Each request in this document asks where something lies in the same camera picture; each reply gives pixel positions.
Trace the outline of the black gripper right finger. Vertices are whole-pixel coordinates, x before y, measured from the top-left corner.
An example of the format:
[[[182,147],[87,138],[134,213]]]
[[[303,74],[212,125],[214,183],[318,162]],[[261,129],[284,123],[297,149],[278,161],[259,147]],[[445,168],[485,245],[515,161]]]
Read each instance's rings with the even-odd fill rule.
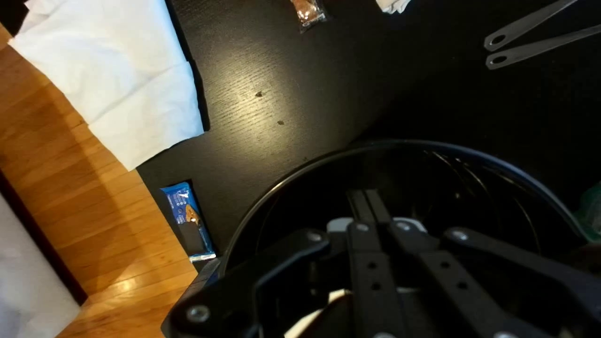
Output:
[[[389,215],[368,189],[387,230],[393,277],[427,298],[438,326],[457,338],[601,338],[601,277],[492,236],[453,226],[440,238]]]

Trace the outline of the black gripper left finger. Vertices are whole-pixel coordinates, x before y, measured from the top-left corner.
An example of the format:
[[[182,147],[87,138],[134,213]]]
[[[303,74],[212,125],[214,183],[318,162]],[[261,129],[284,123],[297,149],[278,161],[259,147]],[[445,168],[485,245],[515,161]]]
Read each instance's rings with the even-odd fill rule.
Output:
[[[306,338],[404,338],[381,228],[393,221],[374,189],[351,193],[342,228],[297,228],[222,277],[190,286],[164,320],[165,338],[284,338],[308,313]]]

